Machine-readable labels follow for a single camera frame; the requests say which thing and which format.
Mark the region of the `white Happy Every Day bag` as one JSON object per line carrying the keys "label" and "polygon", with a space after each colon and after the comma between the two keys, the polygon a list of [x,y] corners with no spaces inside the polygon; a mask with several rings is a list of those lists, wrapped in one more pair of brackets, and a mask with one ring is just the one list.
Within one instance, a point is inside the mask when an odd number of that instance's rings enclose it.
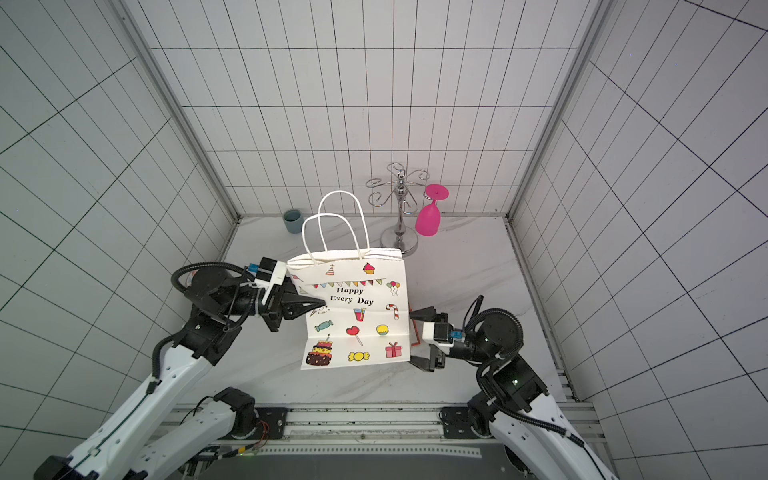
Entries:
{"label": "white Happy Every Day bag", "polygon": [[363,242],[331,250],[326,243],[287,261],[298,293],[324,302],[306,314],[307,342],[301,368],[388,365],[410,359],[406,268],[398,248],[374,247],[367,229]]}

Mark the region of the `red printed paper bag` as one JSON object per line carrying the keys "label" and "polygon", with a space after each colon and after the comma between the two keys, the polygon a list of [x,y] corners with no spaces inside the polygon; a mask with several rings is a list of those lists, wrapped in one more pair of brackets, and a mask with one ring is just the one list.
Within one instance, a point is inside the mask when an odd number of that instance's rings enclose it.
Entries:
{"label": "red printed paper bag", "polygon": [[416,321],[413,319],[408,320],[408,326],[409,326],[409,335],[410,335],[410,346],[416,347],[421,344],[421,337],[418,331],[418,325],[416,324]]}

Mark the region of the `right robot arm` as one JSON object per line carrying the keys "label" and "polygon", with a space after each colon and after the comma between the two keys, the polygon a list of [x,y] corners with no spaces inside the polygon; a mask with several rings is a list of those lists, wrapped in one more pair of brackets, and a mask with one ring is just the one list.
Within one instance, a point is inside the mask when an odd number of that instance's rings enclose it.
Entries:
{"label": "right robot arm", "polygon": [[453,358],[475,369],[478,393],[464,407],[439,412],[444,437],[499,441],[513,466],[537,479],[613,478],[522,357],[524,333],[517,317],[501,308],[485,309],[482,302],[475,299],[459,328],[434,307],[410,314],[430,347],[428,357],[414,357],[412,365],[434,372]]}

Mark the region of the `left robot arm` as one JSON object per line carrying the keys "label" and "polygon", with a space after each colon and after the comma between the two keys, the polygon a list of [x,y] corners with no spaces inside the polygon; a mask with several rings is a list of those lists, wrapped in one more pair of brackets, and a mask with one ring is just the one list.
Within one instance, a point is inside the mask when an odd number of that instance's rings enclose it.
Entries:
{"label": "left robot arm", "polygon": [[204,398],[174,430],[150,438],[221,361],[248,318],[261,317],[275,332],[325,301],[299,294],[285,264],[269,258],[255,266],[189,264],[171,284],[191,302],[189,320],[155,345],[150,375],[109,420],[69,455],[45,459],[34,478],[164,479],[219,439],[243,440],[248,448],[268,440],[270,425],[255,399],[234,387]]}

